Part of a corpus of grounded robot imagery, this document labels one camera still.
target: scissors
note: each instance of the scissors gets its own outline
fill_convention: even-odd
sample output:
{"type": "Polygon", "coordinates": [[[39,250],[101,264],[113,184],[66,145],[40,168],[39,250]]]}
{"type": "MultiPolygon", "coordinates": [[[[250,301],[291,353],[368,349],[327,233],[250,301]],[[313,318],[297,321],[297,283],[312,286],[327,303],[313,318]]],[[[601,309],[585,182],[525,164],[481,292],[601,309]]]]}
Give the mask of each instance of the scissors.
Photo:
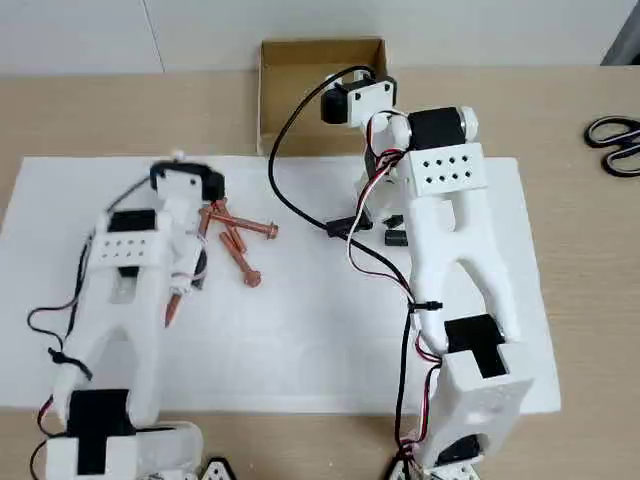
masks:
{"type": "Polygon", "coordinates": [[[640,159],[635,168],[620,168],[615,165],[615,162],[622,158],[640,154],[640,121],[618,115],[598,118],[585,129],[584,141],[591,148],[605,148],[614,145],[619,147],[602,158],[602,168],[609,175],[626,178],[640,176],[640,159]],[[621,126],[625,130],[622,133],[599,138],[595,135],[596,130],[604,125],[621,126]]]}

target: cardboard box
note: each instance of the cardboard box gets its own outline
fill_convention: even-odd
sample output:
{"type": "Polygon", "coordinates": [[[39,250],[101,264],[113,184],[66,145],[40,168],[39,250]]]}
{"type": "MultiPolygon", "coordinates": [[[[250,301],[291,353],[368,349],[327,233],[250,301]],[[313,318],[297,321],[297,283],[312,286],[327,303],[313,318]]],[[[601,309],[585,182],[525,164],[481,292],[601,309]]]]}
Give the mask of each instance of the cardboard box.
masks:
{"type": "MultiPolygon", "coordinates": [[[[378,75],[386,75],[384,40],[264,41],[260,51],[258,153],[269,155],[282,126],[308,92],[327,76],[353,65],[368,65],[378,75]]],[[[344,81],[353,81],[353,76],[347,75],[344,81]]],[[[346,155],[363,150],[358,129],[327,125],[321,120],[318,95],[289,129],[278,155],[346,155]]]]}

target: white foam board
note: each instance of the white foam board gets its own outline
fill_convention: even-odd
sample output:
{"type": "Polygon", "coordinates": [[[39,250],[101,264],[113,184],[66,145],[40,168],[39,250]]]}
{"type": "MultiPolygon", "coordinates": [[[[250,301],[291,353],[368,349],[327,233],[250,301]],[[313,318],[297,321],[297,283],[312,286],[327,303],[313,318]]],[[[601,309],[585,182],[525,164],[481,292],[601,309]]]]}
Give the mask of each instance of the white foam board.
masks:
{"type": "MultiPolygon", "coordinates": [[[[29,309],[70,297],[78,254],[97,214],[143,176],[157,158],[26,158],[0,235],[0,405],[36,407],[51,390],[56,366],[49,339],[25,324],[29,309]]],[[[163,338],[164,409],[391,413],[395,406],[406,305],[392,284],[353,271],[344,243],[329,239],[284,208],[272,194],[258,157],[194,158],[221,171],[232,213],[280,225],[275,240],[244,233],[248,261],[262,271],[247,288],[209,231],[209,273],[186,298],[163,338]]],[[[515,287],[523,334],[539,376],[523,412],[560,406],[558,381],[533,242],[516,161],[490,159],[490,201],[498,244],[515,287]]],[[[278,160],[276,177],[291,200],[327,221],[353,214],[361,159],[278,160]]],[[[150,189],[124,207],[151,206],[150,189]]],[[[406,273],[406,249],[385,247],[383,231],[359,239],[406,273]]],[[[370,267],[375,261],[358,256],[370,267]]],[[[482,313],[482,297],[461,268],[448,280],[447,318],[482,313]],[[454,295],[453,292],[464,292],[454,295]]],[[[35,320],[63,332],[65,314],[35,320]]],[[[417,411],[426,365],[410,355],[407,411],[417,411]]],[[[127,386],[135,368],[128,345],[114,339],[97,369],[97,387],[127,386]]]]}

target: screw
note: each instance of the screw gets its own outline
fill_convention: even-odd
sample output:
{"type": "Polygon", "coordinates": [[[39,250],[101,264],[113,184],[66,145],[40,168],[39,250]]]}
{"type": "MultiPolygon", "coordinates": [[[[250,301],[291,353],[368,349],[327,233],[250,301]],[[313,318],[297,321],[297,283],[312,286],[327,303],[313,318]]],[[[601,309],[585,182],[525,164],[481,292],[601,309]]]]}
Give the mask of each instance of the screw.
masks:
{"type": "Polygon", "coordinates": [[[198,233],[205,237],[207,235],[207,229],[209,228],[209,222],[211,219],[209,218],[209,213],[211,210],[208,208],[200,209],[200,225],[198,225],[198,233]]]}
{"type": "Polygon", "coordinates": [[[224,246],[227,248],[227,251],[229,252],[229,254],[236,261],[236,263],[240,267],[240,270],[242,270],[242,273],[244,273],[245,285],[248,285],[252,288],[260,285],[260,281],[261,281],[260,272],[251,269],[247,261],[242,256],[242,254],[236,249],[235,245],[233,244],[233,240],[231,239],[229,234],[227,232],[222,232],[220,234],[220,240],[222,241],[224,246]]]}
{"type": "Polygon", "coordinates": [[[246,228],[247,230],[253,230],[254,232],[264,233],[268,239],[276,238],[278,236],[278,226],[271,222],[269,225],[264,223],[252,222],[244,218],[232,217],[230,215],[222,215],[211,211],[209,216],[213,220],[225,223],[227,225],[233,225],[234,227],[246,228]]]}
{"type": "MultiPolygon", "coordinates": [[[[226,198],[216,201],[213,205],[213,208],[222,215],[225,215],[227,217],[231,216],[229,214],[229,210],[227,210],[226,198]]],[[[235,244],[238,251],[240,253],[247,253],[247,245],[244,243],[244,241],[242,240],[242,237],[238,233],[238,229],[233,225],[229,225],[228,223],[225,223],[225,227],[227,227],[227,233],[229,233],[229,236],[231,237],[231,240],[233,240],[233,243],[235,244]]]]}
{"type": "Polygon", "coordinates": [[[176,310],[178,309],[178,305],[180,304],[180,300],[182,300],[182,295],[178,295],[177,293],[171,295],[169,303],[167,303],[167,311],[165,312],[164,316],[165,328],[171,325],[173,317],[176,314],[176,310]]]}

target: white wire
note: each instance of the white wire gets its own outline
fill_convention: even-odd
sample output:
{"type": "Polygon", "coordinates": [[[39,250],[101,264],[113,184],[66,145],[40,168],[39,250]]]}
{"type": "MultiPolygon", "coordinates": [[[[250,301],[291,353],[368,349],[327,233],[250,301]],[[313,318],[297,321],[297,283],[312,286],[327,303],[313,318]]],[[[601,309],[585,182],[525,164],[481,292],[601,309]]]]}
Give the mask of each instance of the white wire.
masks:
{"type": "Polygon", "coordinates": [[[411,303],[414,303],[413,295],[411,295],[411,292],[402,283],[400,283],[397,279],[393,278],[391,275],[388,275],[386,273],[372,272],[372,271],[364,270],[363,268],[359,267],[355,263],[355,261],[353,260],[353,256],[351,255],[351,241],[353,239],[353,234],[354,234],[354,232],[356,230],[356,227],[357,227],[358,223],[360,223],[360,218],[362,217],[362,213],[364,212],[364,206],[367,203],[367,198],[369,197],[369,195],[371,194],[371,192],[373,191],[375,186],[378,184],[378,182],[382,179],[382,177],[384,177],[389,172],[390,169],[391,169],[391,165],[386,165],[384,167],[384,170],[382,170],[381,172],[376,174],[376,177],[374,177],[373,181],[369,185],[367,185],[365,187],[364,191],[360,195],[360,199],[359,199],[360,202],[358,204],[358,209],[356,211],[356,217],[355,217],[355,220],[354,220],[353,224],[351,225],[351,228],[349,229],[349,234],[347,235],[347,242],[346,242],[347,260],[349,261],[349,264],[356,271],[358,271],[358,272],[360,272],[360,273],[362,273],[364,275],[370,275],[370,276],[375,276],[375,277],[383,277],[383,278],[387,278],[387,279],[391,280],[394,284],[396,284],[397,286],[399,286],[402,289],[402,291],[407,296],[407,298],[411,301],[411,303]]]}
{"type": "MultiPolygon", "coordinates": [[[[204,238],[204,236],[200,232],[189,230],[189,231],[186,232],[186,234],[187,235],[193,235],[194,237],[196,237],[200,241],[200,243],[202,244],[202,251],[205,252],[205,254],[207,254],[207,239],[204,238]]],[[[186,273],[186,272],[175,272],[175,273],[172,273],[171,276],[172,277],[186,277],[186,278],[189,278],[193,282],[193,281],[196,281],[196,280],[203,279],[206,276],[206,274],[207,274],[207,265],[204,266],[204,268],[202,269],[201,272],[198,272],[195,275],[193,275],[191,273],[186,273]]]]}

